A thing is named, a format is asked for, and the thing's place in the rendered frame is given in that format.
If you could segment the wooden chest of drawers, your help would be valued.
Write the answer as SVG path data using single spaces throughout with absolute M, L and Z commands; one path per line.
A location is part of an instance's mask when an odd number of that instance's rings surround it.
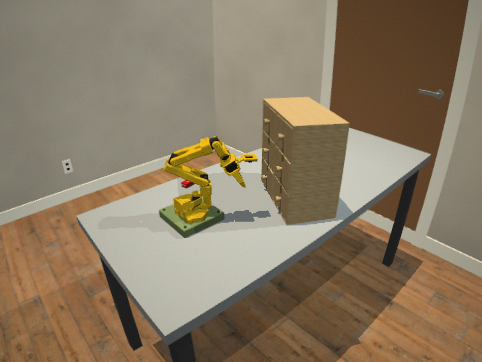
M 350 123 L 309 97 L 263 99 L 263 118 L 264 102 L 293 127 L 291 161 L 263 128 L 291 163 L 286 221 L 262 133 L 286 225 L 336 218 Z

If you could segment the wooden drawer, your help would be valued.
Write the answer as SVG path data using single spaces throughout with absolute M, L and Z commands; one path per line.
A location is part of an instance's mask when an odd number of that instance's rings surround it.
M 277 175 L 278 179 L 282 183 L 287 193 L 289 193 L 290 167 L 291 163 L 281 152 L 281 150 L 276 146 L 275 174 Z
M 276 112 L 268 104 L 266 104 L 266 102 L 264 102 L 263 128 L 270 135 L 270 137 L 275 141 Z
M 282 133 L 282 134 L 279 134 Z M 293 127 L 277 115 L 276 144 L 291 161 Z
M 275 183 L 274 183 L 274 202 L 276 203 L 278 209 L 280 210 L 282 216 L 286 221 L 287 207 L 288 207 L 288 194 L 276 176 L 275 176 Z
M 263 156 L 274 171 L 275 143 L 265 131 L 263 132 Z
M 262 160 L 262 181 L 270 195 L 273 198 L 273 178 L 274 173 L 263 158 Z

